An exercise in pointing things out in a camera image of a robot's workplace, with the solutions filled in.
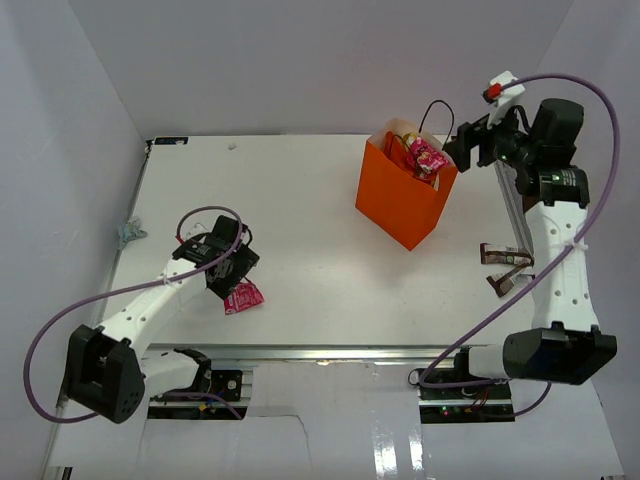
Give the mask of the pink snack packet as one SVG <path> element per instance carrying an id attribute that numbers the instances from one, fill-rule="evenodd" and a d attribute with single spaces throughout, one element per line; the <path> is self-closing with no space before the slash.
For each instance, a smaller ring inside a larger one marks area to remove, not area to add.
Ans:
<path id="1" fill-rule="evenodd" d="M 449 165 L 447 157 L 422 138 L 416 138 L 407 149 L 407 162 L 416 178 L 428 180 Z"/>
<path id="2" fill-rule="evenodd" d="M 233 315 L 250 308 L 259 306 L 265 301 L 258 287 L 251 281 L 239 283 L 231 294 L 224 300 L 226 315 Z"/>

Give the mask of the red chips bag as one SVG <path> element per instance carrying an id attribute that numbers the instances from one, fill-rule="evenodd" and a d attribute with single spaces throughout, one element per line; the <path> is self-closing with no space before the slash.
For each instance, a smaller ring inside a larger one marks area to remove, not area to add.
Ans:
<path id="1" fill-rule="evenodd" d="M 436 184 L 437 174 L 429 170 L 425 163 L 428 150 L 424 147 L 422 140 L 409 142 L 411 135 L 401 136 L 392 131 L 385 134 L 383 152 L 401 171 L 410 177 L 419 180 L 432 187 Z"/>

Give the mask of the grey blue snack packet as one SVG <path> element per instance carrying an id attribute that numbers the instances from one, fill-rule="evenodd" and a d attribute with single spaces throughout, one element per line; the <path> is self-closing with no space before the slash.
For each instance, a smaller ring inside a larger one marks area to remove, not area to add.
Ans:
<path id="1" fill-rule="evenodd" d="M 133 216 L 117 227 L 118 249 L 122 251 L 130 242 L 144 239 L 148 233 L 142 228 L 142 221 Z"/>

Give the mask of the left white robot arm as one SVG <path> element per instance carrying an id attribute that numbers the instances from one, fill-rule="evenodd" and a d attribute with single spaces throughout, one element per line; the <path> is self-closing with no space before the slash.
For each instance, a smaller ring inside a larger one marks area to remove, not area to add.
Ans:
<path id="1" fill-rule="evenodd" d="M 150 398 L 209 394 L 211 361 L 176 347 L 148 351 L 157 334 L 194 296 L 209 290 L 227 299 L 259 260 L 250 228 L 221 215 L 211 231 L 184 240 L 158 277 L 118 313 L 70 336 L 62 392 L 70 400 L 120 424 Z"/>

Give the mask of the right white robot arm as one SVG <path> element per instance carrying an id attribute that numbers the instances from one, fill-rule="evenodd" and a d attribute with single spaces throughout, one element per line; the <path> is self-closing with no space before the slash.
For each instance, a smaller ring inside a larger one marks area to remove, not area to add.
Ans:
<path id="1" fill-rule="evenodd" d="M 515 171 L 533 248 L 531 327 L 468 349 L 466 364 L 451 374 L 453 390 L 466 399 L 484 391 L 488 379 L 581 385 L 617 353 L 615 336 L 601 332 L 593 310 L 586 245 L 577 236 L 590 202 L 586 173 L 571 163 L 584 109 L 545 99 L 527 130 L 519 127 L 521 109 L 510 107 L 496 125 L 487 117 L 464 123 L 444 146 L 460 171 L 469 169 L 473 149 L 479 165 L 499 161 Z"/>

